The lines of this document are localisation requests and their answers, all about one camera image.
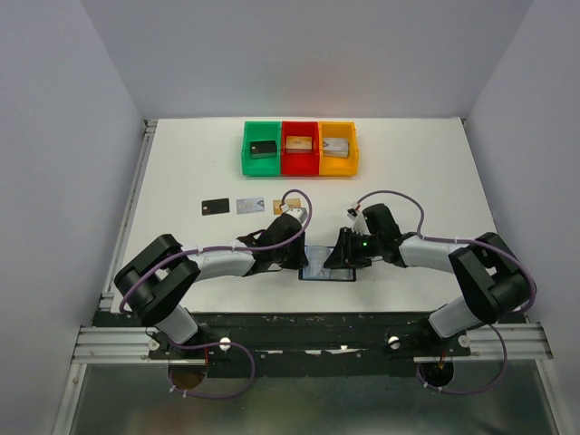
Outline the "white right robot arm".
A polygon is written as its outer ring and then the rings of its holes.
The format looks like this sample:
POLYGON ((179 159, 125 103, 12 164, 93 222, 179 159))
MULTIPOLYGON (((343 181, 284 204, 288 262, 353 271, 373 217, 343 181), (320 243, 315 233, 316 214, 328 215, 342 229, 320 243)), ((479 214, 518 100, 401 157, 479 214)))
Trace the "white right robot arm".
POLYGON ((402 233, 390 209, 376 204, 349 211, 352 227, 339 231, 325 260, 327 269, 361 269, 375 258, 402 268, 423 267, 453 274, 461 296, 432 312, 417 332, 426 354, 447 348, 450 337, 482 324, 493 324, 530 301, 530 280, 496 233, 466 242, 431 241, 402 233))

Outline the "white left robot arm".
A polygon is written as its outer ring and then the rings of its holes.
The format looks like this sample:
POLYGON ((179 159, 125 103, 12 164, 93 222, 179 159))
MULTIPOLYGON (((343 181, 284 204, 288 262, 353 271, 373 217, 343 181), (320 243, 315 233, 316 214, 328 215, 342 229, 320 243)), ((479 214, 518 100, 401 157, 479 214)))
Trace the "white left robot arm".
POLYGON ((263 231, 239 237, 231 246, 186 251, 171 234, 155 238, 114 277, 123 296, 120 309, 129 307, 143 326, 154 326, 169 338, 170 348, 182 358, 194 356, 201 345, 199 326, 180 304, 190 287, 222 276, 254 276, 272 266, 298 270, 305 255, 305 208, 291 208, 263 231))

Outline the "grey credit card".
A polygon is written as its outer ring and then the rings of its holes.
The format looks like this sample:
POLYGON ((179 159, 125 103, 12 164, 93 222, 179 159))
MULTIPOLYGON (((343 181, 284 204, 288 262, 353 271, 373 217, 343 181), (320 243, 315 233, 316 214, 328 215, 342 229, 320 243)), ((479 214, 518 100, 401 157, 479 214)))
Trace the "grey credit card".
POLYGON ((228 198, 206 199, 201 202, 202 216, 227 214, 229 212, 230 202, 228 198))

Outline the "black leather card holder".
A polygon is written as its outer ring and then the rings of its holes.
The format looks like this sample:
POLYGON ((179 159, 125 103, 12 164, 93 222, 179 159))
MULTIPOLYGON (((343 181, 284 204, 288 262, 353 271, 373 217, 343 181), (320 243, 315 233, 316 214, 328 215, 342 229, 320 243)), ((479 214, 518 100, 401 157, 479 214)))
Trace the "black leather card holder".
POLYGON ((353 269, 329 269, 324 262, 333 249, 329 246, 306 246, 304 252, 308 265, 298 271, 298 278, 303 281, 355 282, 356 271, 353 269))

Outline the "silver VIP credit card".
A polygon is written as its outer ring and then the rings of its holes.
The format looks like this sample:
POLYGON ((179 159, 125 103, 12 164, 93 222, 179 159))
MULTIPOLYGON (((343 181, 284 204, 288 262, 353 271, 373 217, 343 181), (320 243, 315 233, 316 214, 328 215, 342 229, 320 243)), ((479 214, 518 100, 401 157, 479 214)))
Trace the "silver VIP credit card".
POLYGON ((238 215, 264 212, 265 211, 264 198, 257 197, 257 198, 237 199, 236 210, 238 215))

